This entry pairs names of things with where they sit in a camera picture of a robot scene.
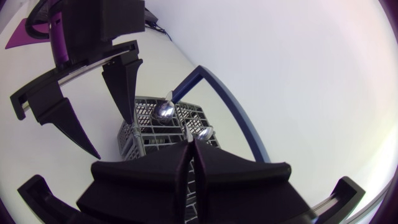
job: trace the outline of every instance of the black robotic claw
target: black robotic claw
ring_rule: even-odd
[[[40,176],[18,191],[45,223],[184,223],[192,159],[196,223],[340,222],[364,195],[344,177],[332,193],[338,202],[319,212],[289,184],[288,164],[247,161],[198,140],[132,161],[95,162],[94,181],[77,201],[80,212],[55,198]]]

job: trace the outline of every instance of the purple object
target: purple object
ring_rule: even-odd
[[[65,37],[63,36],[62,12],[56,13],[50,20],[50,40],[52,55],[56,65],[69,61]]]
[[[17,26],[17,29],[14,31],[12,34],[10,40],[8,41],[6,45],[6,49],[10,49],[13,47],[19,47],[23,45],[28,45],[28,44],[36,44],[36,43],[44,43],[44,42],[50,42],[48,39],[35,39],[30,37],[25,30],[25,23],[26,23],[26,18],[23,19],[19,25]],[[40,32],[49,32],[49,25],[48,24],[39,24],[39,25],[34,25],[34,29]]]

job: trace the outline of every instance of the wire rack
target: wire rack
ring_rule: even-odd
[[[173,118],[167,124],[152,119],[154,107],[164,99],[136,96],[133,124],[123,121],[118,133],[119,153],[124,160],[137,159],[162,150],[185,139],[185,125],[193,135],[210,126],[202,108],[197,105],[179,102],[175,104]],[[214,147],[220,147],[215,132],[207,141]],[[196,185],[193,171],[194,161],[190,161],[188,171],[187,202],[185,223],[197,223]]]

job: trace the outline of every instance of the black plastic part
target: black plastic part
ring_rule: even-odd
[[[136,97],[136,80],[142,59],[135,52],[128,52],[112,59],[103,66],[102,76],[123,119],[132,124]]]
[[[105,0],[102,2],[101,39],[145,31],[145,2],[140,0]]]
[[[35,39],[49,39],[50,38],[49,33],[42,33],[33,28],[33,25],[35,25],[34,22],[36,20],[38,13],[45,7],[47,7],[47,0],[40,0],[36,4],[36,6],[33,8],[32,12],[30,12],[28,18],[26,19],[25,30],[26,30],[26,33],[29,36],[31,36],[32,38],[35,38]]]
[[[251,162],[195,140],[202,223],[311,223],[316,215],[289,184],[286,163]]]
[[[95,162],[77,205],[111,223],[183,223],[189,147],[182,141],[133,161]]]
[[[64,0],[62,23],[73,65],[112,49],[112,39],[145,30],[141,0]]]
[[[44,178],[35,175],[18,189],[26,204],[44,223],[105,223],[65,204],[55,197]]]
[[[75,64],[63,70],[59,70],[57,68],[52,69],[46,72],[45,74],[37,77],[36,79],[32,80],[28,84],[24,85],[22,88],[20,88],[13,95],[10,96],[12,106],[14,108],[14,111],[18,119],[23,120],[25,118],[25,112],[22,107],[22,104],[24,104],[27,101],[27,92],[32,90],[39,90],[44,86],[48,85],[49,83],[61,80],[62,78],[66,77],[67,75],[78,70],[81,67],[89,66],[90,64],[95,63],[99,60],[112,57],[112,55],[117,55],[125,51],[135,52],[135,54],[138,54],[139,49],[137,41],[133,40],[123,44],[115,45],[110,51],[102,52],[101,54],[95,57],[88,58],[84,63],[82,62],[79,64]]]
[[[158,18],[153,15],[153,13],[150,12],[147,8],[145,8],[145,23],[150,24],[151,22],[156,23],[158,21]]]
[[[73,142],[100,159],[100,155],[88,139],[68,98],[64,98],[57,82],[35,92],[27,93],[33,115],[41,125],[52,123]]]
[[[365,191],[349,177],[342,177],[332,191],[333,206],[319,215],[317,223],[340,223],[361,201]]]
[[[127,108],[129,111],[129,102],[125,99],[129,99],[129,96],[131,96],[130,99],[134,99],[137,70],[139,65],[142,63],[142,60],[138,59],[137,42],[131,41],[116,45],[113,47],[113,50],[103,52],[100,58],[91,58],[88,61],[94,63],[103,58],[108,58],[125,51],[128,52],[117,57],[121,58],[124,62],[124,64],[118,64],[120,66],[119,70],[122,71],[122,73],[109,74],[109,76],[114,75],[115,77],[124,78],[120,78],[118,82],[108,86],[110,86],[109,90],[113,93],[112,96],[115,99],[117,106],[119,108]],[[78,70],[84,65],[90,64],[76,64],[61,71],[53,69],[26,84],[20,90],[16,91],[10,99],[14,107],[14,111],[19,119],[22,120],[25,118],[22,104],[28,101],[36,120],[41,125],[47,123],[54,124],[73,142],[78,144],[91,155],[100,159],[100,155],[97,153],[80,125],[72,105],[67,98],[63,97],[58,84],[60,79],[69,75],[71,72]],[[114,94],[114,92],[117,91],[117,88],[119,88],[115,85],[126,86],[125,88],[120,87],[121,89],[127,89],[126,92],[124,92],[124,95]]]
[[[2,223],[2,224],[15,224],[14,220],[10,216],[10,213],[8,213],[6,207],[2,203],[1,198],[0,198],[0,223]]]

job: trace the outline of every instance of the spoon head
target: spoon head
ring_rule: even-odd
[[[174,103],[165,100],[155,106],[151,116],[161,123],[168,123],[173,118],[174,110]]]
[[[207,141],[211,138],[212,135],[213,135],[213,127],[207,127],[198,134],[197,140]]]

